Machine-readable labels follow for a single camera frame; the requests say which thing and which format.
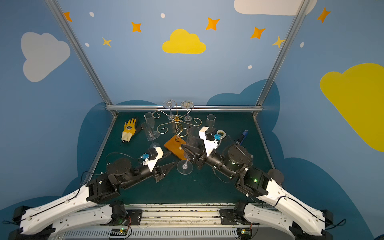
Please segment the wine glass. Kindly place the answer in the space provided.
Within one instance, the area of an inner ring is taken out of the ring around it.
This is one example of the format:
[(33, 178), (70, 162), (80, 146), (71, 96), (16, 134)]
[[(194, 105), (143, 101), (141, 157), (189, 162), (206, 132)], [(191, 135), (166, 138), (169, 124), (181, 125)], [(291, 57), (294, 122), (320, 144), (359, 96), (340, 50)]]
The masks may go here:
[(182, 144), (182, 150), (184, 151), (184, 157), (186, 160), (181, 160), (177, 164), (177, 170), (182, 175), (189, 175), (193, 171), (193, 160), (195, 157), (194, 152), (202, 145), (199, 137), (199, 131), (199, 127), (191, 127), (189, 129), (186, 143)]
[(170, 113), (168, 114), (168, 119), (171, 121), (174, 119), (175, 115), (172, 112), (172, 108), (177, 105), (175, 100), (165, 100), (163, 102), (163, 106), (167, 109), (169, 109)]
[(146, 134), (147, 140), (151, 142), (150, 148), (160, 147), (160, 144), (155, 141), (160, 136), (160, 133), (154, 131), (148, 123), (142, 123), (141, 127)]
[(215, 115), (213, 115), (213, 114), (208, 114), (208, 115), (207, 115), (206, 124), (207, 124), (207, 126), (208, 126), (210, 129), (213, 129), (213, 128), (214, 128), (215, 121), (216, 121), (216, 116), (215, 116)]
[(192, 117), (190, 116), (191, 110), (194, 108), (194, 103), (192, 101), (183, 101), (181, 103), (181, 108), (185, 109), (187, 112), (183, 115), (183, 120), (185, 122), (190, 122)]
[(145, 113), (144, 117), (145, 117), (146, 123), (148, 123), (151, 126), (151, 128), (153, 128), (153, 130), (155, 131), (154, 114), (151, 112), (148, 112), (148, 113)]

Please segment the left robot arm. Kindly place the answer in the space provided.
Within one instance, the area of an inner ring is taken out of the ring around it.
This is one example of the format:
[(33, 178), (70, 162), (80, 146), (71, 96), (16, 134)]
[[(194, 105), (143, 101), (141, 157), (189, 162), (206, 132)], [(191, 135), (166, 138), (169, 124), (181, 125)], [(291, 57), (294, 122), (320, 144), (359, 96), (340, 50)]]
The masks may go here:
[(159, 166), (168, 157), (160, 147), (149, 149), (143, 163), (133, 168), (131, 160), (120, 158), (107, 165), (107, 171), (81, 185), (78, 190), (45, 205), (15, 209), (12, 224), (18, 229), (9, 234), (10, 240), (47, 240), (71, 229), (93, 225), (123, 226), (128, 231), (130, 217), (122, 201), (127, 190), (147, 179), (164, 179), (177, 162)]

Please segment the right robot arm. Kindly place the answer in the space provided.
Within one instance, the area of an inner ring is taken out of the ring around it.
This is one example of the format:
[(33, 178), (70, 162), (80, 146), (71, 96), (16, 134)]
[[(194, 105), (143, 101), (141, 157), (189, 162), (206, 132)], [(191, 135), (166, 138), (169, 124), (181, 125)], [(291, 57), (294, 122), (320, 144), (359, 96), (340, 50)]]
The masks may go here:
[(341, 227), (346, 220), (334, 223), (329, 210), (317, 210), (283, 189), (272, 177), (253, 167), (253, 156), (242, 146), (232, 145), (222, 156), (216, 150), (207, 153), (205, 147), (182, 145), (192, 163), (204, 164), (235, 179), (235, 187), (248, 197), (271, 206), (263, 209), (253, 204), (238, 203), (233, 215), (238, 221), (261, 224), (279, 230), (294, 240), (331, 240), (329, 230)]

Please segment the white tape roll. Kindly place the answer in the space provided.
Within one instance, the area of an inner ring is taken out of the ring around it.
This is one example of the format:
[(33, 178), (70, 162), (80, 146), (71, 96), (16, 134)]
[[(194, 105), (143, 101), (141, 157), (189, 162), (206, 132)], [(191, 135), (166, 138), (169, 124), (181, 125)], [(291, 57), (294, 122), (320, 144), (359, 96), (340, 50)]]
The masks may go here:
[(219, 135), (221, 139), (225, 139), (227, 136), (224, 130), (217, 130), (217, 135)]

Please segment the yellow black work glove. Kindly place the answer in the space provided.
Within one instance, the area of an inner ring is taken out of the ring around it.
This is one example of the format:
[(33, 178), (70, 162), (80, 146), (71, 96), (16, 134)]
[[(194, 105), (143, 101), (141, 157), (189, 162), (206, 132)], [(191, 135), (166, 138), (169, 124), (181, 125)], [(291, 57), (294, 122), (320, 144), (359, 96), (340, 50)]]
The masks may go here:
[(132, 137), (138, 134), (141, 130), (142, 127), (140, 126), (140, 120), (138, 118), (132, 118), (128, 120), (124, 124), (121, 141), (123, 143), (129, 143)]

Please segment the left circuit board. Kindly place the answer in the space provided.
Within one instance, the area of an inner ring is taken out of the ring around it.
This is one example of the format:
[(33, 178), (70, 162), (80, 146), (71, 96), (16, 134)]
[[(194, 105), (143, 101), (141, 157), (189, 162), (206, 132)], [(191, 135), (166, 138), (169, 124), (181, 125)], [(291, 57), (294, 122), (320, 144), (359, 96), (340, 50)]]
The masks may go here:
[(131, 236), (132, 230), (126, 228), (112, 228), (109, 235), (109, 240), (126, 240)]

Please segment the circuit board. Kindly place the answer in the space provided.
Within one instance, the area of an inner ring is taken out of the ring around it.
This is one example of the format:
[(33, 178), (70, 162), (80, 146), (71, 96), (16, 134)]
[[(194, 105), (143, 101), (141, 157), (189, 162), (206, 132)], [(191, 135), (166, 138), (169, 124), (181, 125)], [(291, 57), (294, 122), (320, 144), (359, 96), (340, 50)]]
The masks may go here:
[(250, 229), (237, 229), (237, 240), (250, 240), (252, 238), (252, 230)]
[(126, 240), (131, 236), (132, 230), (126, 228), (112, 228), (109, 235), (109, 240)]

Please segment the brown cup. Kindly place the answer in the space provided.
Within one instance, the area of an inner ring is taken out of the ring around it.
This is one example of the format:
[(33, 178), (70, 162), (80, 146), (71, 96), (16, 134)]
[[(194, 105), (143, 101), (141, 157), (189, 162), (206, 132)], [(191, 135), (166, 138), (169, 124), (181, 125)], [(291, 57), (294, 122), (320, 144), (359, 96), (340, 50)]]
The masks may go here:
[(268, 175), (275, 180), (275, 182), (279, 185), (282, 186), (282, 183), (285, 180), (284, 174), (277, 170), (277, 169), (271, 169), (268, 171)]

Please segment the right circuit board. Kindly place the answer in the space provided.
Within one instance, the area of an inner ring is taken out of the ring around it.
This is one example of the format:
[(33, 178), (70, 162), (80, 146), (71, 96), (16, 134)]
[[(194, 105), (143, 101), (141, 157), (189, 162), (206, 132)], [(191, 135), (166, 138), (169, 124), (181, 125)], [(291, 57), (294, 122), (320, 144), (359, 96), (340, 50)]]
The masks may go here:
[(250, 229), (237, 229), (237, 240), (250, 240), (252, 238), (252, 230)]

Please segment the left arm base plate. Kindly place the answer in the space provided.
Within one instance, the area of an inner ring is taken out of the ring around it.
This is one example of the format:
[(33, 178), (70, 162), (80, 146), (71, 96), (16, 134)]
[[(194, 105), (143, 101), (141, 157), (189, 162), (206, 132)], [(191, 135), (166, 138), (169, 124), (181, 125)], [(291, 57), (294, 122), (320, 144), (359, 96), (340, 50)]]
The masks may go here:
[(107, 225), (109, 226), (138, 226), (141, 223), (142, 210), (118, 210), (111, 215), (112, 219)]

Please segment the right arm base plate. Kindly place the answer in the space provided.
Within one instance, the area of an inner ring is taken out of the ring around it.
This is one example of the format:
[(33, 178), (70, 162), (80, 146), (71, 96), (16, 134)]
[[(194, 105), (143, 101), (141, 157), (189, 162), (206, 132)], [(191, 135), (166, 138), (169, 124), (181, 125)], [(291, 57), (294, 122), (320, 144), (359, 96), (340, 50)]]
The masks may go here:
[(219, 209), (220, 220), (222, 225), (249, 225), (244, 218), (243, 212), (238, 212), (231, 209)]

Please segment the aluminium rail base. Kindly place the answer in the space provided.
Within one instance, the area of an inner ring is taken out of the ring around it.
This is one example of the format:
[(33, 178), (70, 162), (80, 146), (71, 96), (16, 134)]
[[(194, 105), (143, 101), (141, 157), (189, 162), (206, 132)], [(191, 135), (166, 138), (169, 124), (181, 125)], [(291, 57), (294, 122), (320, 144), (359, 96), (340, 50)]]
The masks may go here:
[[(131, 226), (132, 238), (237, 238), (237, 229), (260, 229), (261, 224), (222, 225), (219, 209), (234, 210), (237, 204), (136, 204), (125, 205), (126, 210), (142, 210), (141, 223)], [(50, 240), (64, 239), (106, 239), (112, 228), (123, 226), (93, 225), (62, 232)]]

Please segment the aluminium frame right post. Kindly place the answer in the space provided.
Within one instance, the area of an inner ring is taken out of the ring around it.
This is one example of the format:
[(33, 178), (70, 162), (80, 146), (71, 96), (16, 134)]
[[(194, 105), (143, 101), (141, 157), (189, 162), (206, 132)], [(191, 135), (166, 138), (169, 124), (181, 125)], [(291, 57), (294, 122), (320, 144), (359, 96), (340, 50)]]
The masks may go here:
[(295, 40), (296, 35), (299, 32), (299, 29), (306, 17), (307, 9), (309, 9), (311, 1), (310, 0), (304, 0), (299, 5), (298, 11), (292, 21), (292, 24), (288, 30), (288, 33), (286, 35), (286, 39), (283, 43), (283, 46), (280, 48), (278, 56), (275, 60), (275, 63), (273, 65), (273, 68), (267, 78), (266, 83), (264, 84), (264, 87), (262, 88), (262, 91), (258, 97), (256, 107), (259, 109), (256, 111), (253, 111), (253, 118), (256, 120), (257, 115), (259, 112), (263, 110), (263, 104), (268, 96), (268, 93), (270, 92), (272, 85), (278, 76), (278, 73), (280, 71), (280, 68), (282, 67), (284, 60), (286, 56), (288, 55), (288, 52)]

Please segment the aluminium frame post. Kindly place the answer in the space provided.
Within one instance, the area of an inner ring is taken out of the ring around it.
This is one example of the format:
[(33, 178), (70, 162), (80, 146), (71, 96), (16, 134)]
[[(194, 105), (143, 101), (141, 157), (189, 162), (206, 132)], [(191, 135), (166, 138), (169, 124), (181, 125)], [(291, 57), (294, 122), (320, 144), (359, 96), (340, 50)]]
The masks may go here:
[(78, 56), (81, 64), (83, 65), (84, 69), (86, 70), (86, 72), (87, 72), (88, 76), (90, 77), (92, 83), (94, 84), (96, 90), (98, 91), (102, 100), (106, 104), (106, 107), (113, 105), (113, 103), (112, 103), (110, 97), (108, 96), (107, 91), (104, 88), (99, 76), (97, 75), (97, 73), (96, 73), (95, 69), (93, 68), (89, 58), (87, 57), (80, 41), (78, 40), (75, 32), (73, 31), (70, 22), (65, 17), (65, 14), (64, 14), (59, 2), (53, 1), (53, 0), (45, 0), (45, 3), (47, 4), (47, 6), (50, 9), (51, 13), (53, 14), (54, 18), (58, 22), (63, 33), (67, 37), (69, 43), (71, 44), (72, 48), (74, 49), (76, 55)]
[(284, 60), (286, 56), (288, 55), (288, 52), (295, 40), (296, 35), (299, 32), (299, 29), (306, 17), (307, 9), (309, 9), (311, 1), (310, 0), (304, 0), (299, 5), (298, 11), (292, 21), (292, 24), (288, 30), (288, 33), (286, 35), (286, 39), (283, 43), (283, 46), (280, 48), (278, 56), (275, 60), (275, 63), (273, 65), (273, 68), (267, 78), (266, 83), (264, 84), (264, 87), (262, 88), (262, 91), (258, 97), (256, 107), (259, 109), (256, 111), (253, 111), (253, 118), (256, 120), (257, 115), (259, 112), (263, 110), (263, 104), (268, 96), (268, 93), (270, 92), (272, 85), (278, 76), (278, 73), (280, 71), (280, 68), (282, 67)]

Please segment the aluminium frame left post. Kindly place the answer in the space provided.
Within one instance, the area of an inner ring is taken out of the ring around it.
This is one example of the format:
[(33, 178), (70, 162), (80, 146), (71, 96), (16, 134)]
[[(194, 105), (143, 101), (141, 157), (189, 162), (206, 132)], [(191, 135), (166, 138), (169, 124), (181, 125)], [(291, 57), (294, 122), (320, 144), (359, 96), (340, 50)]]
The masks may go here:
[(97, 73), (96, 73), (95, 69), (93, 68), (89, 58), (87, 57), (80, 41), (78, 40), (75, 32), (73, 31), (70, 22), (65, 17), (65, 14), (64, 14), (59, 2), (53, 1), (53, 0), (45, 0), (45, 3), (47, 4), (47, 6), (50, 9), (51, 13), (53, 14), (54, 18), (58, 22), (63, 33), (67, 37), (69, 43), (71, 44), (72, 48), (74, 49), (76, 55), (78, 56), (81, 64), (83, 65), (84, 69), (86, 70), (86, 72), (87, 72), (88, 76), (90, 77), (92, 83), (94, 84), (96, 90), (98, 91), (102, 100), (106, 104), (106, 107), (113, 105), (113, 103), (112, 103), (110, 97), (108, 96), (107, 91), (104, 88), (99, 76), (97, 75)]

